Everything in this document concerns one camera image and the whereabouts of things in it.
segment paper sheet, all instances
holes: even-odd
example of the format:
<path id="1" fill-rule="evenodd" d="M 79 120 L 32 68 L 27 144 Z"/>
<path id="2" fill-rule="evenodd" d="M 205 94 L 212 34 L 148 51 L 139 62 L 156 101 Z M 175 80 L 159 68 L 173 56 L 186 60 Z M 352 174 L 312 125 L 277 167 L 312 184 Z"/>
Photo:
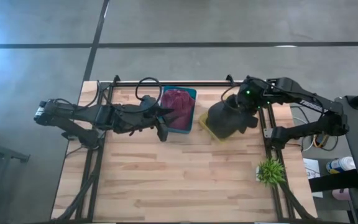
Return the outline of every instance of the paper sheet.
<path id="1" fill-rule="evenodd" d="M 320 177 L 320 169 L 318 167 L 318 161 L 314 159 L 303 159 L 303 163 L 305 165 L 306 173 L 308 174 L 308 179 Z M 312 193 L 314 197 L 323 197 L 322 192 Z"/>

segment potted plant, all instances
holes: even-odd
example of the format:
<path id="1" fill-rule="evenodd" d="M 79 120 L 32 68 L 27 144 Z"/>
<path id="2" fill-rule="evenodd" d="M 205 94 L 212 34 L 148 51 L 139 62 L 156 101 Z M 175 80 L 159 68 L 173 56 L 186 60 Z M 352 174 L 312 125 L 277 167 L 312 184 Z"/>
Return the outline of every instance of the potted plant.
<path id="1" fill-rule="evenodd" d="M 277 185 L 285 182 L 284 167 L 278 160 L 273 158 L 260 162 L 257 169 L 257 178 L 259 181 L 268 185 Z"/>

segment blue plastic bin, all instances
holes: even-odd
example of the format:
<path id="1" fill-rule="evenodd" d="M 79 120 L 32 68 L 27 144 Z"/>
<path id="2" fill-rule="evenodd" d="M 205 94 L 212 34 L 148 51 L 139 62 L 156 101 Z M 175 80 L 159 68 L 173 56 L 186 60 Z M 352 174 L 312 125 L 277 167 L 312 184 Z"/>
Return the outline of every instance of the blue plastic bin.
<path id="1" fill-rule="evenodd" d="M 191 127 L 193 126 L 193 116 L 194 116 L 194 108 L 196 106 L 197 91 L 195 89 L 192 89 L 192 88 L 182 88 L 182 87 L 176 87 L 176 86 L 165 86 L 162 93 L 164 94 L 167 90 L 186 90 L 189 93 L 189 95 L 194 99 L 195 103 L 194 103 L 193 109 L 191 110 L 191 120 L 188 123 L 186 130 L 168 128 L 168 131 L 173 132 L 173 133 L 182 133 L 182 134 L 190 133 Z"/>

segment concrete floor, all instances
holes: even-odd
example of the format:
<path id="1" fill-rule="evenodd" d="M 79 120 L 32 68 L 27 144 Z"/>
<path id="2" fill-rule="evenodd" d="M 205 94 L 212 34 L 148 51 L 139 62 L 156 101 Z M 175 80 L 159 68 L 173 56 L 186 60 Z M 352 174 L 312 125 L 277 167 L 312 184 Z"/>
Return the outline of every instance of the concrete floor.
<path id="1" fill-rule="evenodd" d="M 102 3 L 0 1 L 0 44 L 92 43 Z M 358 41 L 358 1 L 112 0 L 100 40 L 212 41 Z M 31 154 L 27 164 L 9 168 L 0 191 L 0 223 L 49 219 L 67 141 L 58 128 L 35 124 L 33 116 L 40 100 L 78 100 L 89 55 L 90 49 L 0 49 L 0 145 Z M 235 79 L 290 77 L 333 100 L 358 94 L 358 47 L 99 49 L 90 80 L 116 74 L 123 80 L 221 80 L 229 73 Z M 304 155 L 349 153 L 340 138 L 333 152 L 311 149 Z"/>

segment butcher block tabletop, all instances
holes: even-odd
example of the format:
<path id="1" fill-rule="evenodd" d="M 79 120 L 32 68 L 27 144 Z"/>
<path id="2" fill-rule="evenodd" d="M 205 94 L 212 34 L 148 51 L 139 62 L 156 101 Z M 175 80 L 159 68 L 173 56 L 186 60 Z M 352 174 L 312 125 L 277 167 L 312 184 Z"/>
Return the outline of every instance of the butcher block tabletop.
<path id="1" fill-rule="evenodd" d="M 266 160 L 260 126 L 218 143 L 201 128 L 198 118 L 227 87 L 192 88 L 197 98 L 190 134 L 169 133 L 167 141 L 160 142 L 156 129 L 132 136 L 106 133 L 94 222 L 277 221 L 270 187 L 256 181 L 256 167 Z M 84 82 L 79 105 L 89 103 L 95 94 L 96 82 Z M 141 87 L 139 95 L 157 97 L 158 88 Z M 139 104 L 134 87 L 115 87 L 112 102 Z M 274 104 L 273 111 L 277 126 L 294 125 L 289 105 Z M 67 153 L 79 146 L 78 141 L 70 141 Z M 282 152 L 292 192 L 317 217 L 300 147 L 287 145 Z M 52 218 L 61 215 L 77 195 L 85 157 L 86 149 L 81 149 L 65 159 Z M 282 192 L 280 197 L 288 217 Z"/>

